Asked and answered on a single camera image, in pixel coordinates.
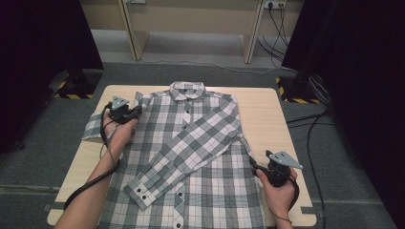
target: plaid shirt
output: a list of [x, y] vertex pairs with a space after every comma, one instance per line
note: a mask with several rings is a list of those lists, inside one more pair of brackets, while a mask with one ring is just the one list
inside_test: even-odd
[[[234, 96], [203, 83], [136, 94], [142, 115], [114, 174], [100, 228], [266, 228]], [[84, 138], [98, 136], [99, 114]]]

